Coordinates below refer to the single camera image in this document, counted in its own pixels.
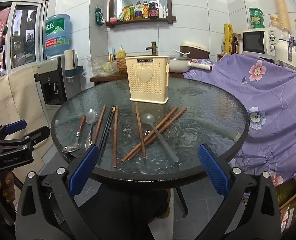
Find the person left hand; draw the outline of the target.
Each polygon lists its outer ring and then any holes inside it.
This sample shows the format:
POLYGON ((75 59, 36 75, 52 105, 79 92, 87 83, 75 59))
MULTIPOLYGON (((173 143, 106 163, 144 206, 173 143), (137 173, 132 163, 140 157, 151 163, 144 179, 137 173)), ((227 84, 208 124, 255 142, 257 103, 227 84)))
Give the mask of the person left hand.
POLYGON ((15 201, 14 176, 12 171, 9 171, 4 179, 0 179, 0 190, 5 197, 7 203, 15 201))

